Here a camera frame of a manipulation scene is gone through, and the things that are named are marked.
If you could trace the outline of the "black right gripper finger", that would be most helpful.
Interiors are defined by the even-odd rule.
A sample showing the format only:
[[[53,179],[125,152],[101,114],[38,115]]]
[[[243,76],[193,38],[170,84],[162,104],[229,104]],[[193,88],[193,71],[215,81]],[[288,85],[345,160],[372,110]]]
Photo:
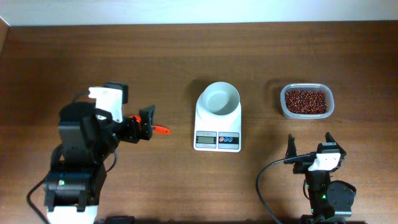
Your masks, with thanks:
[[[285,153],[285,158],[286,159],[291,159],[293,157],[297,156],[297,149],[295,146],[295,138],[289,134],[288,136],[288,145],[287,145],[287,150]]]
[[[325,134],[325,139],[327,143],[334,143],[340,154],[346,154],[346,151],[333,139],[333,136],[330,134],[330,132]]]

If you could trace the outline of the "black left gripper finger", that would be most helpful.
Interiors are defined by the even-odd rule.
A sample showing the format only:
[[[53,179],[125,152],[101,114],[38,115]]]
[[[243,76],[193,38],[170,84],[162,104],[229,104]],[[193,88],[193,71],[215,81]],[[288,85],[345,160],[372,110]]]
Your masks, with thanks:
[[[141,124],[141,139],[150,140],[153,135],[153,127],[150,123]]]
[[[139,116],[142,124],[153,124],[155,114],[155,105],[150,105],[139,110]]]

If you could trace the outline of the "orange measuring scoop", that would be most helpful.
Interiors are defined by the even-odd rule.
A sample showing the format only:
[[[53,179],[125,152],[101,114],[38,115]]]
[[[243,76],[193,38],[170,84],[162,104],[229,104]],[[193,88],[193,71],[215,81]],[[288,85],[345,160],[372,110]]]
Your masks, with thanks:
[[[135,119],[140,127],[140,130],[142,131],[142,124],[141,124],[141,117],[138,115],[130,116],[131,119]],[[152,130],[155,133],[158,134],[171,134],[172,131],[169,128],[163,127],[163,126],[158,126],[158,125],[152,125]]]

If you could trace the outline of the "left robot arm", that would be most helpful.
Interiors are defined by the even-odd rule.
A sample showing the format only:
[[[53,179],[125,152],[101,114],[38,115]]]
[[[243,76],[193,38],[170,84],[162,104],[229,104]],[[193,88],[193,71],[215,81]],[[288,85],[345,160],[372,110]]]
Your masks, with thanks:
[[[104,161],[122,141],[149,140],[154,113],[150,105],[139,111],[139,118],[124,117],[117,123],[94,103],[73,102],[61,109],[62,143],[53,151],[44,179],[50,223],[94,223],[107,176]]]

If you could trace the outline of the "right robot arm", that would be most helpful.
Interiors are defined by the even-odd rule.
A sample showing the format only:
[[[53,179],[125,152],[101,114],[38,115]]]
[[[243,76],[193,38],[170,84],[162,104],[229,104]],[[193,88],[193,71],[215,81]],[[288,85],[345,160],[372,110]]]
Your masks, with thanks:
[[[331,173],[341,167],[346,151],[325,134],[325,142],[315,152],[298,155],[295,138],[289,135],[285,164],[294,166],[294,174],[303,174],[303,191],[310,201],[312,213],[302,215],[300,223],[345,223],[352,216],[351,207],[356,187],[342,180],[331,180]]]

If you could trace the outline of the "white digital kitchen scale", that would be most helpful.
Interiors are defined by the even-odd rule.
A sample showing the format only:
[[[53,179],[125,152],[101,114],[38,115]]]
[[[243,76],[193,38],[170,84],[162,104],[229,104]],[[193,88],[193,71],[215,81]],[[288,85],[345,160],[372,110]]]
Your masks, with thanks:
[[[193,148],[196,151],[240,152],[242,147],[242,109],[239,101],[227,103],[214,114],[204,97],[199,97],[195,110]]]

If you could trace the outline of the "white bowl on scale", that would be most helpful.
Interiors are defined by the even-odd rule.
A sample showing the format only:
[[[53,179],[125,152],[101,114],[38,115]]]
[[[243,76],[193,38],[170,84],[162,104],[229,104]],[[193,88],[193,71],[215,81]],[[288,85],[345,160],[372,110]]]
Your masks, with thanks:
[[[218,116],[234,112],[240,104],[240,95],[230,83],[215,82],[209,85],[202,94],[205,108]]]

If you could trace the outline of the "red beans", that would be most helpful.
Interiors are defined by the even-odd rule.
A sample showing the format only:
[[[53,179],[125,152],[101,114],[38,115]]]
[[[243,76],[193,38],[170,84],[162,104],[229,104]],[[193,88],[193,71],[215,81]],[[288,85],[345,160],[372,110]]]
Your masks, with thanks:
[[[296,114],[324,114],[327,105],[321,91],[291,90],[284,94],[287,109]]]

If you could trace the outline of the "clear plastic bean container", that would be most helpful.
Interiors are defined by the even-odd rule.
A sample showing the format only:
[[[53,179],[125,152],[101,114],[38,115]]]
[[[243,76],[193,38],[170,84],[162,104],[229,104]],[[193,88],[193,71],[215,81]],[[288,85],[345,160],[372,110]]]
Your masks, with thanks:
[[[280,93],[283,115],[288,119],[323,119],[335,109],[331,90],[320,83],[293,83]]]

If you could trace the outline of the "black object at table edge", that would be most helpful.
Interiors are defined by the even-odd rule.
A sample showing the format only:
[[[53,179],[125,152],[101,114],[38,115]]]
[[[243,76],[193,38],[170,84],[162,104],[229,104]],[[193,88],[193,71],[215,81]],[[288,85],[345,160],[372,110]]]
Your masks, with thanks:
[[[104,221],[104,224],[134,224],[134,222],[134,216],[123,215],[107,217]]]

